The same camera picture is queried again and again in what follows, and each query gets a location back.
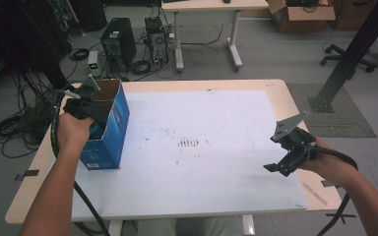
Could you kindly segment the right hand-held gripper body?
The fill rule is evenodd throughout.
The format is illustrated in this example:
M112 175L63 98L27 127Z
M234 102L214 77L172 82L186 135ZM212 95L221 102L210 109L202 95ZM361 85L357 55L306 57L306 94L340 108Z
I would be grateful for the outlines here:
M294 155L294 161L303 161L304 164L311 158L311 150L316 139L298 125L308 115L303 111L292 117L277 122L275 133L271 136L274 143L280 144L287 153Z

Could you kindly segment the black office chair base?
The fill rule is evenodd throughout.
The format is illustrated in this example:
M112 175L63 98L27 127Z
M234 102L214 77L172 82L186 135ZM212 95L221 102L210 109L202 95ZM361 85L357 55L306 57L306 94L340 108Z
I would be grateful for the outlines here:
M328 61L334 61L334 60L342 59L344 54L346 53L343 49L341 49L340 47L338 47L335 44L331 44L330 46L325 48L324 52L326 53L326 56L320 61L321 66L325 66ZM377 68L376 63L368 61L364 58L360 59L358 61L358 64L365 67L366 73L372 73Z

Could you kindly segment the black computer tower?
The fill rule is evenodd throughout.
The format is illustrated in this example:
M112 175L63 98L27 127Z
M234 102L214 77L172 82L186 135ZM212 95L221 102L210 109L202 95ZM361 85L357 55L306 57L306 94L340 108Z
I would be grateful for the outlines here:
M111 71L128 72L137 52L131 21L113 18L100 38Z

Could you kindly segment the grey floor mat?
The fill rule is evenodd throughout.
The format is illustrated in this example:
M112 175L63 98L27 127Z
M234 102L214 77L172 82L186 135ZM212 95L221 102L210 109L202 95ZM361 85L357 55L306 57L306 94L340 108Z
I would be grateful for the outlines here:
M358 107L344 88L331 103L332 112L314 112L309 98L315 97L322 84L288 84L288 90L299 111L308 111L304 119L308 131L326 138L376 138Z

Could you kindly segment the blue cardboard box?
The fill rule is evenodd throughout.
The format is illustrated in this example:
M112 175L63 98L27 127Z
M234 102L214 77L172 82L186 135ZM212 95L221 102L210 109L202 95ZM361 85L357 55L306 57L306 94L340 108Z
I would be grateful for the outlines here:
M99 80L96 100L112 100L104 134L100 140L87 141L81 161L89 170L117 169L124 146L130 110L120 80Z

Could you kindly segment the person's right hand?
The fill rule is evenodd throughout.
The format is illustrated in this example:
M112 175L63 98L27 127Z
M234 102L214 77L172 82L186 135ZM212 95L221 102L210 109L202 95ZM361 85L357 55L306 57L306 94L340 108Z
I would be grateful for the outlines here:
M318 152L314 160L307 161L302 169L312 171L326 180L331 180L333 177L332 167L335 165L337 159L329 154Z

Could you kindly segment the brown cabinet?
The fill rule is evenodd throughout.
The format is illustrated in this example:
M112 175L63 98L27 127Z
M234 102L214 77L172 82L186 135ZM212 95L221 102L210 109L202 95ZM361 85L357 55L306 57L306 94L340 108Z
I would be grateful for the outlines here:
M329 0L335 19L329 22L333 30L359 30L378 0Z

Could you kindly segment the black tape cross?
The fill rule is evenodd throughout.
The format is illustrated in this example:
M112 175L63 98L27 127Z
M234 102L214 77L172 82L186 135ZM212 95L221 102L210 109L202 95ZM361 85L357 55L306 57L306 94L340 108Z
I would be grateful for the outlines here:
M329 224L336 224L339 220L340 220L343 224L346 224L346 219L347 219L347 218L357 218L356 215L354 215L354 214L347 214L347 213L342 213L342 214L326 213L326 216L332 218L332 219L329 221Z

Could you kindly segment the white table mat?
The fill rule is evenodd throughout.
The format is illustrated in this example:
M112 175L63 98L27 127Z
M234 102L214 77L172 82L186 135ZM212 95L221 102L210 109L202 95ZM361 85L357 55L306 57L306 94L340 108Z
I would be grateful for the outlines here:
M305 210L298 178L266 170L285 152L262 90L129 92L120 165L78 167L104 218L187 217Z

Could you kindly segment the black metal stand post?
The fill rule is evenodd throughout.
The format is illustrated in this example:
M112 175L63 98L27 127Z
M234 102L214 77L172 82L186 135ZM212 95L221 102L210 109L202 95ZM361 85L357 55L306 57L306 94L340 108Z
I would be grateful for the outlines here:
M378 38L378 2L347 47L332 74L315 97L309 97L311 110L316 113L334 111L331 103L345 82L354 74L358 62Z

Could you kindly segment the light wooden table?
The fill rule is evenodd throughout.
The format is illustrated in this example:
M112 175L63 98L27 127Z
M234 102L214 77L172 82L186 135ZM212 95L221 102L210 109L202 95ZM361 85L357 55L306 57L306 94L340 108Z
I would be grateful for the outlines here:
M267 93L274 114L278 120L298 113L285 82L271 80L207 80L207 81L157 81L123 83L126 92L152 91L192 91L192 90L263 90ZM26 176L5 215L9 224L21 224L30 209L38 189L42 185L51 162L55 159L50 143L50 130L47 130L27 172ZM297 170L302 192L308 203L308 211L335 211L341 197L334 186L324 187L323 179L310 171Z

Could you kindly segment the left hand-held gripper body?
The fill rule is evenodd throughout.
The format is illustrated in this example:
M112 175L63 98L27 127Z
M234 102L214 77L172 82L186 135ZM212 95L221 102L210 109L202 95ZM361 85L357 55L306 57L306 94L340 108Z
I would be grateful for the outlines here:
M63 91L63 94L68 96L63 110L77 119L88 117L97 119L95 100L99 92L99 85L93 75L89 74L78 88L68 88Z

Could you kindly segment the open computer case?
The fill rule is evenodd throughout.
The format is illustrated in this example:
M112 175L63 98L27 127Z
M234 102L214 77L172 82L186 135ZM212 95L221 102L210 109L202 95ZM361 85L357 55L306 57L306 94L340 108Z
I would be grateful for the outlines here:
M163 67L168 63L167 37L160 17L145 18L147 45L152 54L152 59L157 67Z

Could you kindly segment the white-legged background table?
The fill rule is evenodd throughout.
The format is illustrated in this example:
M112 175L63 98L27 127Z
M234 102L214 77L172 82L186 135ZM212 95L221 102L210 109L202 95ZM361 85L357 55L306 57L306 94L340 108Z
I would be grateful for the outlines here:
M231 24L231 34L226 40L234 70L243 67L235 45L240 15L243 10L264 10L269 7L267 0L161 0L161 8L173 16L174 59L176 71L184 70L180 27L183 23L197 25L202 21L215 20L222 24L225 18Z

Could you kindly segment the black tape strip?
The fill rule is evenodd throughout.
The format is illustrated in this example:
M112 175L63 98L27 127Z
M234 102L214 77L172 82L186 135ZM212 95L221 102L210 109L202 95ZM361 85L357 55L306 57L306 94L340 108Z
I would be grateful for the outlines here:
M39 170L38 170L38 169L34 169L34 170L25 170L23 173L21 173L21 174L17 174L17 176L15 177L15 180L16 180L16 181L23 181L26 177L37 176L38 173L39 173Z

